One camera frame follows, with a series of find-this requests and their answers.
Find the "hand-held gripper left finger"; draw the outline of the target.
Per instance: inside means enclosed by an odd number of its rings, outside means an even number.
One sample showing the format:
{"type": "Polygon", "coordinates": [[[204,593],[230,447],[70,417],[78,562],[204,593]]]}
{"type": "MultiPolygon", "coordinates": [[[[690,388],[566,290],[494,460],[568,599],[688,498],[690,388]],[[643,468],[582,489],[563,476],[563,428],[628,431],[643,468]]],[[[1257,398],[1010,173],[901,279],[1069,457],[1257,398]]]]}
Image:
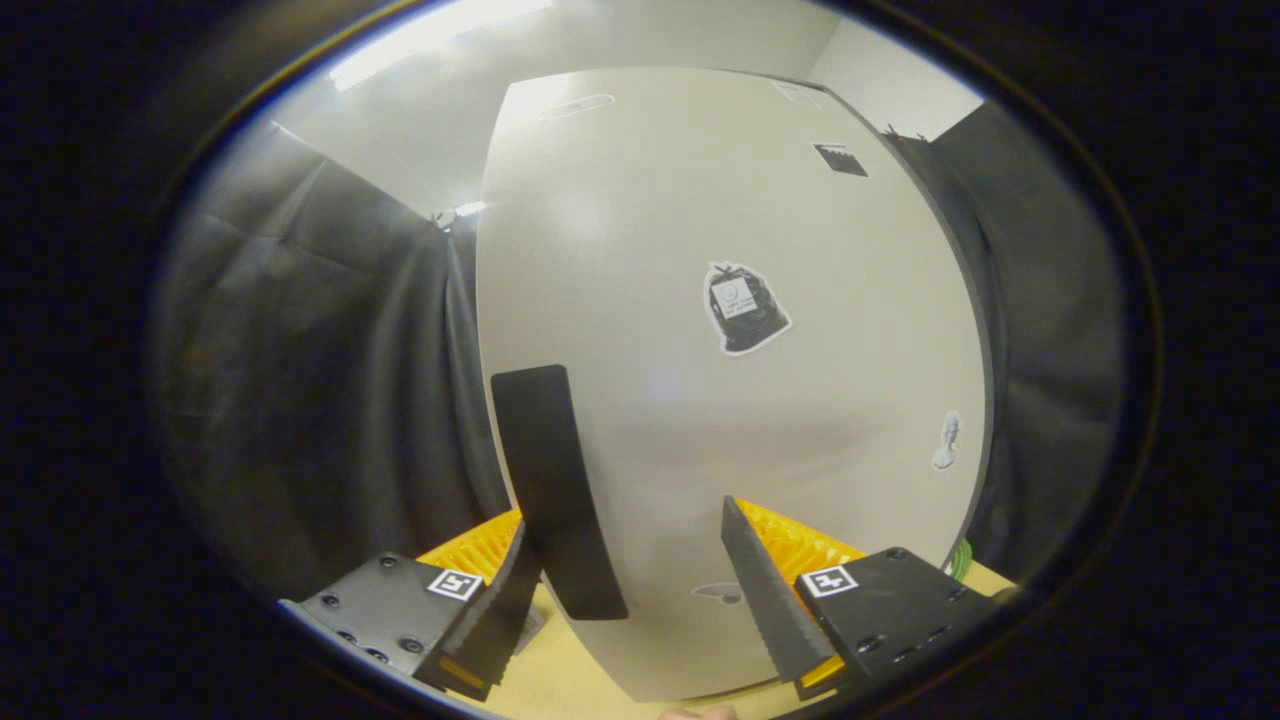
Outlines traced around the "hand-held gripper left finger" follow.
{"type": "Polygon", "coordinates": [[[540,573],[513,509],[416,559],[379,553],[294,615],[407,682],[484,701],[517,652],[540,573]]]}

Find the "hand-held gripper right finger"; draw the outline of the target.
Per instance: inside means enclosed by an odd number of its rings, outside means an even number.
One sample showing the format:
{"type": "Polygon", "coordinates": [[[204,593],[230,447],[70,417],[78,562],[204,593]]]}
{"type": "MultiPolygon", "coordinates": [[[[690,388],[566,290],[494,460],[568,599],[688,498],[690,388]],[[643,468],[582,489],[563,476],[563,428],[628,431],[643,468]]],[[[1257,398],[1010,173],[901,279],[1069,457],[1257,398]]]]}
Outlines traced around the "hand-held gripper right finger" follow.
{"type": "Polygon", "coordinates": [[[902,547],[863,553],[744,498],[724,497],[719,537],[778,678],[801,700],[896,682],[997,607],[902,547]]]}

